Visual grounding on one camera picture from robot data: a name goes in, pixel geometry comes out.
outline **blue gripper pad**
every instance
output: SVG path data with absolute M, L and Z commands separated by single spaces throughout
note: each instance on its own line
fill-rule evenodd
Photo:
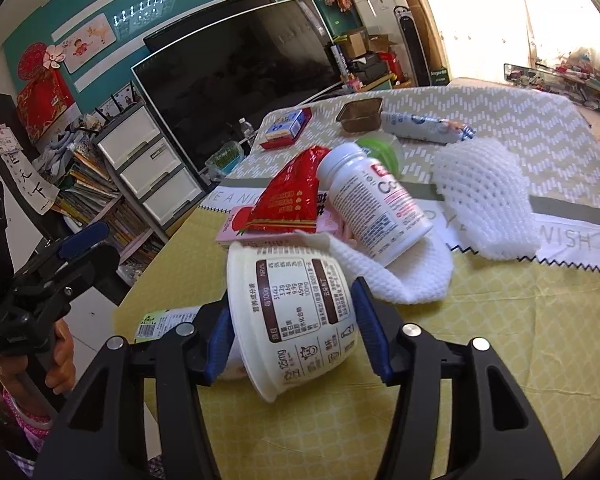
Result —
M 389 341 L 378 316 L 376 316 L 373 306 L 374 298 L 361 278 L 356 279 L 351 285 L 351 299 L 371 367 L 384 384 L 391 383 L 394 371 L 390 364 Z
M 224 372 L 229 350 L 234 343 L 234 326 L 231 323 L 229 309 L 224 308 L 214 326 L 207 345 L 205 379 L 209 384 L 216 381 L 218 375 Z
M 91 246 L 103 241 L 107 236 L 109 236 L 109 226 L 106 222 L 100 221 L 91 224 L 79 233 L 67 238 L 60 245 L 58 257 L 63 260 L 71 260 L 76 256 L 80 256 L 80 254 L 87 251 Z

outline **white plastic drawer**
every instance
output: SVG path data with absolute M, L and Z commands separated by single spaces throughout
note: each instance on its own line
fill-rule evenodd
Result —
M 180 164 L 167 139 L 160 139 L 125 168 L 120 176 L 138 198 Z
M 186 203 L 194 203 L 204 192 L 184 168 L 144 201 L 144 207 L 160 225 L 165 225 Z
M 158 126 L 146 108 L 142 107 L 120 123 L 98 145 L 111 165 L 117 169 L 158 134 Z

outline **red paper fan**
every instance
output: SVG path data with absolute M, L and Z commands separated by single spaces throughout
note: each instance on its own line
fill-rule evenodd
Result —
M 42 60 L 45 56 L 46 45 L 41 41 L 30 44 L 18 62 L 18 77 L 23 81 L 33 79 L 42 69 Z

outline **hand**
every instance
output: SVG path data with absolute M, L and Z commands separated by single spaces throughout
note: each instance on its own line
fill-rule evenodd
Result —
M 55 324 L 56 345 L 54 347 L 55 365 L 48 371 L 45 384 L 52 388 L 56 395 L 68 392 L 75 386 L 74 339 L 64 320 Z M 0 355 L 0 382 L 11 397 L 26 412 L 45 416 L 48 413 L 40 402 L 23 386 L 17 375 L 27 369 L 27 356 Z

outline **white foam net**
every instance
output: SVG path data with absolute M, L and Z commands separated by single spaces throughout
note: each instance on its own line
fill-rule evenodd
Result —
M 533 256 L 540 247 L 526 181 L 515 155 L 495 139 L 448 144 L 434 156 L 438 193 L 491 260 Z

